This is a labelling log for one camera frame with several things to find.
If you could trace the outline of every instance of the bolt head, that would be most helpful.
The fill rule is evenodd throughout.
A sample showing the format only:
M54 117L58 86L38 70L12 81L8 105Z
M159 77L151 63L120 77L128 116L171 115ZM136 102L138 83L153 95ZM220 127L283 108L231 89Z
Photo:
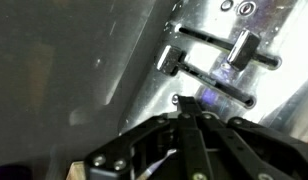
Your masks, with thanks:
M225 69L225 70L231 69L231 66L230 66L228 63L223 63L223 64L221 65L221 67L222 67L223 69Z
M191 117L191 115L189 115L189 114L187 114L187 113L183 113L182 116L183 116L184 118L186 118L186 119L188 119L188 118Z
M94 166L101 166L106 162L106 158L103 154L101 154L100 156L97 156L94 158L93 160L93 164Z
M159 119L159 120L157 120L157 122L160 123L160 124L163 124L163 123L165 123L165 120L164 119Z
M114 169L116 171L120 171L126 167L126 161L124 159L120 159L114 163Z
M258 175L258 179L259 179L259 180L274 180L274 179L272 178L272 176L270 176L269 174L266 174L266 173L260 173L260 174Z
M176 105L178 103L178 95L177 94L174 94L173 97L172 97L172 103L174 105Z
M205 117L206 119L211 119L211 118L212 118L212 116L211 116L210 114L204 114L204 117Z
M243 121L242 121L242 120L240 120L240 119L235 119L235 120L234 120L234 123L235 123L235 124L242 124L242 123L243 123Z
M195 173L193 180L207 180L207 177L203 173Z

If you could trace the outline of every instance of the aluminum surface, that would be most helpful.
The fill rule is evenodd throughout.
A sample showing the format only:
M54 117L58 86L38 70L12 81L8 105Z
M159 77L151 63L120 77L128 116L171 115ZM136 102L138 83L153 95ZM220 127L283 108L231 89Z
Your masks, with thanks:
M187 64L255 96L256 105L247 109L182 72L169 77L153 65L122 132L153 115L176 111L172 97L179 94L195 96L204 110L215 112L225 121L241 116L308 140L308 0L252 1L256 9L248 16L239 14L244 2L235 1L224 12L222 1L180 1L172 9L157 54L160 56L167 45L181 48L187 53ZM257 52L280 57L282 64L273 69L251 61L244 71L236 72L224 63L228 51L180 33L180 27L232 44L244 28L248 29L261 38Z

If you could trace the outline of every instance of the metal panel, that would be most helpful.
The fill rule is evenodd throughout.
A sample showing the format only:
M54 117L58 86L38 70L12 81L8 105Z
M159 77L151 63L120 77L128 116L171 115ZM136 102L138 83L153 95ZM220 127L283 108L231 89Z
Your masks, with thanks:
M248 16L239 13L245 2L256 5L255 11ZM300 116L297 112L308 109L308 106L302 105L308 104L308 100L299 97L300 93L308 97L308 0L234 1L228 11L222 11L221 4L222 1L211 0L177 3L172 9L171 20L163 30L164 38L157 56L167 45L182 49L187 54L187 64L255 96L255 106L247 109L182 72L168 77L153 67L122 132L152 115L175 111L172 97L180 94L195 95L204 109L217 113L221 119L241 116L286 133L302 131L292 135L308 139L303 132L308 131L305 129L308 119L296 118ZM237 72L225 63L228 51L185 35L178 31L180 27L194 29L231 44L246 28L261 38L257 52L279 57L282 64L275 69L251 61L244 71ZM293 127L288 124L298 124L298 119L304 121L301 123L304 125L297 126L298 130L291 130Z

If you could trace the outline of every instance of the screw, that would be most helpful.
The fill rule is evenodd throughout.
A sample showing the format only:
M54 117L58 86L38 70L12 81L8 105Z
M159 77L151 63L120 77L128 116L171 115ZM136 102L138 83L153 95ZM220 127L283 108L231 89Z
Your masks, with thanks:
M222 67L223 69L226 69L226 70L231 69L231 66L230 66L229 64L227 64L227 63L223 63L223 64L221 65L221 67Z
M222 11L228 11L232 8L232 6L233 6L233 1L232 0L226 0L222 3L221 10Z
M185 119L188 119L188 118L190 118L191 116L189 115L189 114L182 114L182 116L185 118Z
M106 158L105 158L105 156L103 154L101 154L100 156L97 156L93 160L94 166L101 166L105 162L106 162Z
M124 169L125 167L126 167L126 162L124 161L124 159L118 160L114 163L114 169L116 171L120 171Z
M211 119L211 118L212 118L212 116L209 115L209 114L204 114L204 117L205 117L206 119Z
M174 105L176 105L178 103L178 95L177 94L174 94L173 97L172 97L172 103Z
M235 123L235 124L242 124L243 122L242 122L242 120L240 120L240 119L235 119L235 120L234 120L234 123Z
M206 176L202 173L195 173L193 175L193 180L207 180Z
M256 5L254 2L243 2L238 9L241 15L247 16L254 12L255 7Z
M162 124L162 123L165 123L165 120L164 119L159 119L159 120L157 120L157 122Z
M258 174L258 179L259 180L274 180L272 176L265 174L265 173Z

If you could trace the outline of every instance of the dark background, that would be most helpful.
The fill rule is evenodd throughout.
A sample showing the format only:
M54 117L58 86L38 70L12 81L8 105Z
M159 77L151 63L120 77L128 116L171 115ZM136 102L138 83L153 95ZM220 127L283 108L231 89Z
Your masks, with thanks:
M0 166L22 164L35 179L64 179L72 161L116 137L173 4L0 1ZM141 31L133 29L136 20L146 22ZM111 78L120 81L106 105L107 91L99 91Z

